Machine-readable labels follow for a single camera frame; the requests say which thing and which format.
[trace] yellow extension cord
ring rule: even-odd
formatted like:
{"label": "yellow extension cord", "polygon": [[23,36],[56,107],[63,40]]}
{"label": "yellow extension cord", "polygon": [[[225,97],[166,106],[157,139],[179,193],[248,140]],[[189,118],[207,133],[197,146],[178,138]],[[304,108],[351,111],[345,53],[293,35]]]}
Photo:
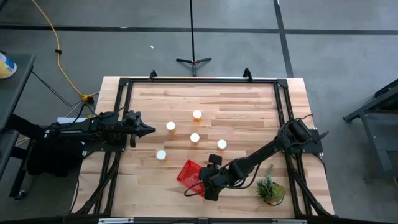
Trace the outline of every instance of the yellow extension cord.
{"label": "yellow extension cord", "polygon": [[54,26],[52,25],[50,19],[47,17],[47,15],[43,12],[43,10],[40,8],[40,6],[35,2],[35,0],[32,0],[32,2],[36,5],[37,9],[43,14],[43,16],[45,17],[45,19],[47,20],[47,22],[50,24],[51,29],[55,35],[55,39],[57,40],[57,62],[58,62],[58,68],[60,69],[60,71],[62,72],[63,76],[65,76],[65,78],[68,80],[69,84],[72,86],[72,88],[81,96],[81,99],[83,101],[88,101],[89,98],[93,97],[93,94],[81,94],[80,91],[74,86],[74,84],[70,81],[70,79],[68,78],[68,75],[63,71],[63,68],[61,66],[61,58],[60,58],[60,40],[58,38],[57,32],[54,29]]}

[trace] wooden table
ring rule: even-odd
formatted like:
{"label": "wooden table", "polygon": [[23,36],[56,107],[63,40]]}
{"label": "wooden table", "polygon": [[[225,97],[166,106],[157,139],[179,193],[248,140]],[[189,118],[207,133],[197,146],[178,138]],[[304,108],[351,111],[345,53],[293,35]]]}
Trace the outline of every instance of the wooden table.
{"label": "wooden table", "polygon": [[[113,110],[119,78],[104,77],[97,113]],[[298,118],[311,114],[303,79],[290,78],[288,84],[294,116]],[[284,102],[283,91],[280,93]],[[256,180],[264,178],[269,164],[274,165],[273,179],[287,192],[284,201],[276,207],[259,199],[256,184],[244,190],[224,189],[220,199],[213,202],[201,196],[184,197],[185,187],[176,181],[187,159],[206,166],[209,154],[219,154],[225,164],[237,157],[247,156],[273,140],[279,129],[279,120],[272,85],[135,83],[130,110],[141,111],[142,120],[157,131],[138,140],[136,148],[126,146],[119,167],[112,216],[294,217],[282,153],[264,161],[256,177]],[[200,123],[193,121],[193,110],[202,111]],[[175,134],[167,132],[165,125],[168,121],[176,123]],[[313,127],[311,117],[305,123],[309,128]],[[191,144],[191,133],[200,135],[198,145]],[[224,151],[216,150],[219,139],[225,139],[228,143]],[[167,152],[166,161],[155,158],[156,152],[161,149]],[[103,157],[103,152],[96,152],[83,161],[74,210],[88,200],[98,185]],[[333,213],[325,171],[319,158],[311,154],[303,155],[303,164],[308,187],[324,208]],[[297,193],[300,208],[304,211],[301,190]],[[107,196],[108,191],[105,190],[103,208]]]}

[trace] red basket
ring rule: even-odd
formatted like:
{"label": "red basket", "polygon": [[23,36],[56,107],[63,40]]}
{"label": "red basket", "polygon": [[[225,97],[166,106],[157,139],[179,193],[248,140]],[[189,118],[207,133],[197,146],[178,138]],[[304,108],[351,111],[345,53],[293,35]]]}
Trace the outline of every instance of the red basket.
{"label": "red basket", "polygon": [[[177,176],[177,181],[186,187],[191,187],[192,185],[199,183],[200,168],[201,166],[191,160],[188,160],[182,168],[180,174]],[[203,184],[199,184],[191,188],[191,190],[195,193],[202,192],[200,193],[202,197],[205,196],[204,189],[205,186]]]}

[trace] green plant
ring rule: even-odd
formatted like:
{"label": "green plant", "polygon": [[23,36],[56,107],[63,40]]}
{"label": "green plant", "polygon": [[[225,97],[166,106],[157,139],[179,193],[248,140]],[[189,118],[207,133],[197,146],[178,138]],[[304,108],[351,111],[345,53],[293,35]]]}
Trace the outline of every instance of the green plant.
{"label": "green plant", "polygon": [[274,165],[267,170],[266,178],[257,183],[257,192],[260,198],[270,204],[278,204],[286,194],[285,188],[272,180]]}

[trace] gray floor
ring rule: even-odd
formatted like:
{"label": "gray floor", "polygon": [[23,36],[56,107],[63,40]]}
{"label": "gray floor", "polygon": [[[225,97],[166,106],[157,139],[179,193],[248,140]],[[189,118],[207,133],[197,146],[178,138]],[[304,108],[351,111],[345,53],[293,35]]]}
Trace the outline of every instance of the gray floor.
{"label": "gray floor", "polygon": [[[57,25],[189,27],[184,0],[39,0]],[[271,0],[194,0],[197,27],[277,28]],[[280,0],[287,29],[396,30],[395,0]],[[45,24],[30,0],[9,1],[0,22]],[[100,90],[105,75],[189,76],[175,58],[190,59],[189,33],[59,32],[62,64],[77,88]],[[0,30],[0,50],[36,54],[35,71],[68,101],[76,93],[58,71],[55,39],[47,31]],[[199,76],[238,77],[244,68],[255,77],[286,77],[278,34],[196,34],[197,58],[213,60]],[[295,77],[304,78],[315,124],[330,134],[323,140],[328,183],[335,212],[341,217],[398,222],[398,189],[392,181],[365,184],[362,176],[378,169],[361,123],[341,119],[397,78],[398,36],[288,35]],[[35,77],[30,77],[16,113],[35,123],[65,115],[64,106]],[[0,181],[0,219],[66,214],[77,172],[66,179],[28,177],[29,196],[7,197],[19,162],[11,160]]]}

